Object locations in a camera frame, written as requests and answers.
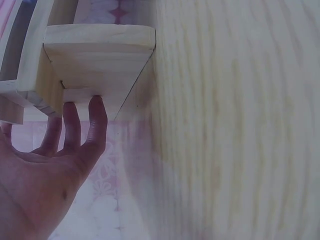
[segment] wooden frame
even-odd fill
[[[115,119],[154,51],[155,30],[148,26],[72,24],[77,4],[78,0],[38,0],[23,35],[17,74],[2,75],[0,94],[27,108],[27,120],[61,116],[63,102],[75,102],[80,118],[88,119],[87,105],[94,95],[103,97],[109,118]],[[7,43],[1,44],[3,52]],[[9,65],[2,66],[7,70]]]

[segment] wood grain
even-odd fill
[[[124,239],[319,239],[319,2],[135,5],[157,48],[117,117]]]
[[[24,123],[24,108],[0,95],[0,122]]]
[[[48,116],[60,115],[63,86],[43,49],[47,26],[71,24],[78,0],[38,0],[25,37],[17,91]]]
[[[64,101],[88,111],[92,96],[103,96],[114,120],[151,57],[155,30],[148,26],[66,24],[49,26],[43,46],[62,81]]]

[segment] wooden board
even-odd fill
[[[122,238],[320,239],[319,2],[135,6],[157,48],[117,117]]]
[[[0,95],[0,121],[10,124],[23,124],[24,108]]]
[[[49,26],[43,41],[64,101],[78,108],[103,96],[113,120],[156,45],[155,29],[139,25],[66,24]]]
[[[71,24],[78,0],[38,0],[22,49],[17,91],[48,116],[60,115],[63,86],[43,49],[47,26]]]
[[[22,99],[17,94],[16,84],[12,82],[3,82],[4,71],[2,67],[8,66],[8,57],[5,57],[6,49],[12,45],[11,33],[14,28],[16,16],[19,12],[22,0],[5,1],[0,8],[0,121],[22,124],[24,119],[24,108],[18,105],[7,95],[15,96],[17,99]]]

